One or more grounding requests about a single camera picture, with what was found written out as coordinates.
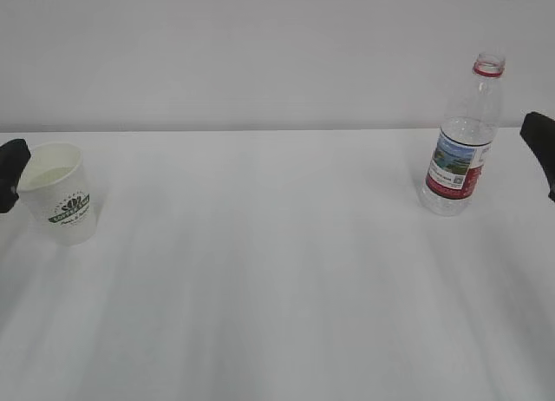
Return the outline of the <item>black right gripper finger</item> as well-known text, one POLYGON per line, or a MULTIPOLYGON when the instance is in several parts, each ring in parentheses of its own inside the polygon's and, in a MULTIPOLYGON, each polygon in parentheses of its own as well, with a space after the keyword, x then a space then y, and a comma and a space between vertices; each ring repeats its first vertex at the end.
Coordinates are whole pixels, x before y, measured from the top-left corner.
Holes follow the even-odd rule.
POLYGON ((548 197, 555 201, 555 121, 538 112, 528 113, 519 134, 542 167, 550 188, 548 197))

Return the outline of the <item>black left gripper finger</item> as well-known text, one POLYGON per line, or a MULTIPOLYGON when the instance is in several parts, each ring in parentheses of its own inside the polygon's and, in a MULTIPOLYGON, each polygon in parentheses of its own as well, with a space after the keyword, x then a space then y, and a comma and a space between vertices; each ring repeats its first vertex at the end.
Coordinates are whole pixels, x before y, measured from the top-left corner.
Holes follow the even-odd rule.
POLYGON ((0 147, 0 213, 8 213, 19 199, 17 186, 31 158, 27 142, 13 139, 0 147))

